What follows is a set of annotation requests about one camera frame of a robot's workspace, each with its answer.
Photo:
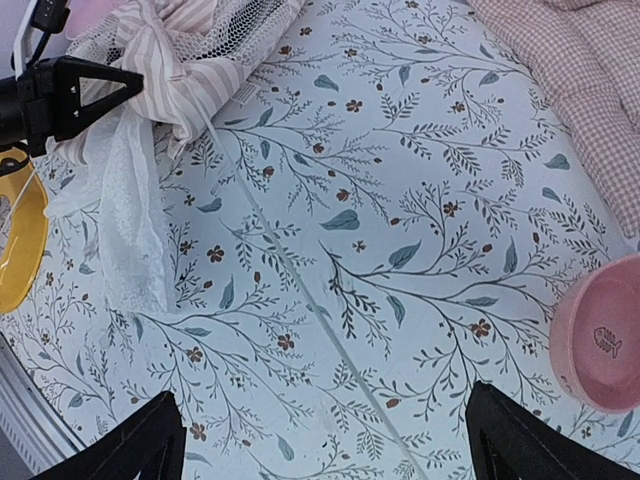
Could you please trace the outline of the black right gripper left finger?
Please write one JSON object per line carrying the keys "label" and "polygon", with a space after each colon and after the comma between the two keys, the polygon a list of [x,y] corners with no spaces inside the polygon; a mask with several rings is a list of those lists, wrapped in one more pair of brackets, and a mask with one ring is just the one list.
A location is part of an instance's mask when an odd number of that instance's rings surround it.
{"label": "black right gripper left finger", "polygon": [[174,394],[162,391],[115,429],[38,479],[180,479],[187,429]]}

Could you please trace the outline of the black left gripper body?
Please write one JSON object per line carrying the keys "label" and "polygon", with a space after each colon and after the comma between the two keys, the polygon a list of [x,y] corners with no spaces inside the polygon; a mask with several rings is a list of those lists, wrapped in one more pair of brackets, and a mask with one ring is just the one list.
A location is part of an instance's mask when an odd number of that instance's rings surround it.
{"label": "black left gripper body", "polygon": [[30,155],[44,155],[64,118],[59,79],[62,57],[38,61],[18,78],[1,80],[1,145],[24,143]]}

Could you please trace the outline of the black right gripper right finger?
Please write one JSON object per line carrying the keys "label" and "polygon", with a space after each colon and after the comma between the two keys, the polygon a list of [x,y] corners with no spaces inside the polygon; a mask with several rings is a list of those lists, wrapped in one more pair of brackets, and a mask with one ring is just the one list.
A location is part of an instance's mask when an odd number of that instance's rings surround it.
{"label": "black right gripper right finger", "polygon": [[477,479],[639,478],[566,438],[491,384],[474,384],[465,418]]}

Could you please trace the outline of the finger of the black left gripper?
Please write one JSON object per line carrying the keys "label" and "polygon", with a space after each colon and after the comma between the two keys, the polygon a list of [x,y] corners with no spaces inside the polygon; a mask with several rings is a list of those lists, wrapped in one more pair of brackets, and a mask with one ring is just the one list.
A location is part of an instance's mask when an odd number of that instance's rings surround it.
{"label": "finger of the black left gripper", "polygon": [[142,74],[71,56],[54,64],[53,138],[70,140],[143,91]]}

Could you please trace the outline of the striped pet tent fabric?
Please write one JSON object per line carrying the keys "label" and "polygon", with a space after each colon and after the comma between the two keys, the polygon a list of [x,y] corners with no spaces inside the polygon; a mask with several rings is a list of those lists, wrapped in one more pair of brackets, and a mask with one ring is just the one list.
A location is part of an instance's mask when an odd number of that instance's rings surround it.
{"label": "striped pet tent fabric", "polygon": [[77,137],[50,141],[76,178],[50,202],[56,219],[97,206],[90,253],[100,260],[105,304],[123,313],[176,306],[169,271],[153,126],[170,128],[178,157],[274,51],[298,1],[129,1],[94,19],[86,8],[72,57],[139,73],[144,87]]}

